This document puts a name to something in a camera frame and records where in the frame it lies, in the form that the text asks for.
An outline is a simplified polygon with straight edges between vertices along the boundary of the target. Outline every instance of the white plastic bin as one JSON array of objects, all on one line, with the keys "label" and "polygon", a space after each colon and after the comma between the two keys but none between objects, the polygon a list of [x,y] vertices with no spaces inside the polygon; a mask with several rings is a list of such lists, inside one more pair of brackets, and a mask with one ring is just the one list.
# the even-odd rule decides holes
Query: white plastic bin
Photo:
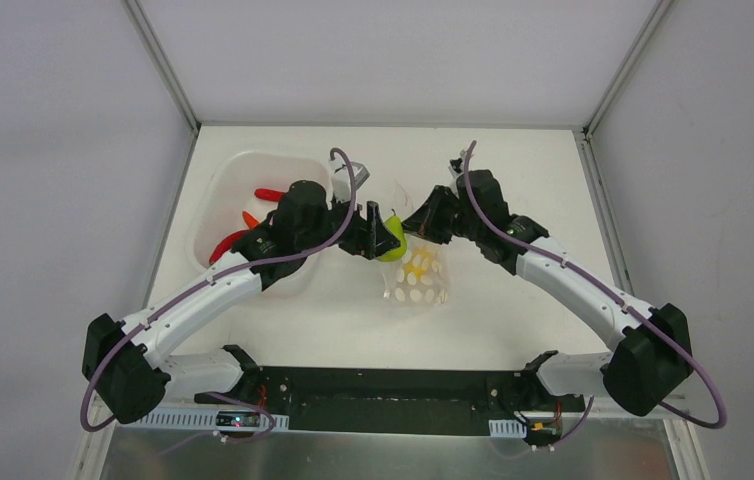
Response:
[{"label": "white plastic bin", "polygon": [[[209,268],[209,256],[225,237],[247,228],[242,212],[247,211],[260,222],[277,204],[254,196],[257,188],[286,191],[297,180],[312,180],[330,192],[330,174],[326,161],[261,151],[242,152],[218,167],[203,195],[189,227],[186,254],[189,262],[203,272]],[[277,282],[264,294],[290,297],[306,288],[318,256],[309,257],[294,274]]]}]

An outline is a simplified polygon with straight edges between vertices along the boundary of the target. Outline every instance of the red chili pepper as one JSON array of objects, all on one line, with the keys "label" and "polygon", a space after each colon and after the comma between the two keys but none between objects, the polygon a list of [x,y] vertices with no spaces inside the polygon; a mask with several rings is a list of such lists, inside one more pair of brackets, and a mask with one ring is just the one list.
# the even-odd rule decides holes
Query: red chili pepper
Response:
[{"label": "red chili pepper", "polygon": [[271,190],[270,188],[257,188],[253,195],[260,200],[268,200],[269,202],[279,202],[283,198],[283,193],[279,190]]},{"label": "red chili pepper", "polygon": [[245,223],[247,224],[247,228],[249,229],[253,229],[257,225],[259,225],[259,220],[253,218],[253,215],[247,212],[242,212],[242,218],[244,219]]},{"label": "red chili pepper", "polygon": [[213,263],[220,260],[224,253],[226,253],[227,250],[229,250],[230,247],[232,247],[233,244],[236,243],[236,240],[242,238],[242,235],[244,235],[245,233],[247,233],[247,230],[239,230],[236,233],[227,235],[227,238],[221,240],[221,243],[219,243],[218,246],[215,247],[215,250],[209,257],[209,264],[212,265]]}]

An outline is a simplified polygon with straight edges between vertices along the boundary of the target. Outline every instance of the green fruit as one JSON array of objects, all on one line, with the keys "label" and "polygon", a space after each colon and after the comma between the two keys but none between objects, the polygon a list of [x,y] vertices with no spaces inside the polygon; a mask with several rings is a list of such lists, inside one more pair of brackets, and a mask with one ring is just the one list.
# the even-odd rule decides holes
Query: green fruit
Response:
[{"label": "green fruit", "polygon": [[403,225],[401,225],[401,219],[397,215],[392,215],[385,222],[386,230],[392,233],[398,240],[401,241],[401,246],[384,253],[382,256],[377,257],[377,260],[381,262],[394,262],[400,260],[403,254],[406,253],[406,236],[403,233]]}]

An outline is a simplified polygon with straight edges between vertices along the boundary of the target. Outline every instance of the white table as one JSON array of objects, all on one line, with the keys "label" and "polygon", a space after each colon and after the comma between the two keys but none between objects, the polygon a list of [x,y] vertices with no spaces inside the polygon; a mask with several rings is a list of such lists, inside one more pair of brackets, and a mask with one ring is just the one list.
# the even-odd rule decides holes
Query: white table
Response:
[{"label": "white table", "polygon": [[[364,163],[361,203],[397,178],[416,205],[451,178],[447,161],[472,139],[473,168],[488,168],[513,213],[548,228],[601,277],[612,277],[570,131],[204,126],[156,274],[151,300],[195,277],[185,242],[212,174],[236,154],[264,148],[326,159],[331,147]],[[514,369],[540,352],[602,351],[603,343],[545,292],[489,263],[463,239],[448,245],[451,299],[425,313],[383,300],[376,262],[338,248],[322,253],[305,292],[253,299],[225,312],[176,353],[242,346],[265,365],[405,369]]]}]

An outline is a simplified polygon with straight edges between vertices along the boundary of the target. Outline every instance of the white wall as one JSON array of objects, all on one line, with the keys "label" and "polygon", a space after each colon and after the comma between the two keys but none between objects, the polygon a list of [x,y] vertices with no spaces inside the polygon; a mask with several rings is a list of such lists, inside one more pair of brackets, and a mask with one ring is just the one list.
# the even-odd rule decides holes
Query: white wall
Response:
[{"label": "white wall", "polygon": [[189,133],[120,2],[0,2],[0,478],[61,478],[87,323],[138,307]]},{"label": "white wall", "polygon": [[595,146],[636,292],[688,313],[727,401],[712,477],[754,478],[754,1],[678,2]]},{"label": "white wall", "polygon": [[579,126],[655,1],[142,4],[202,121]]}]

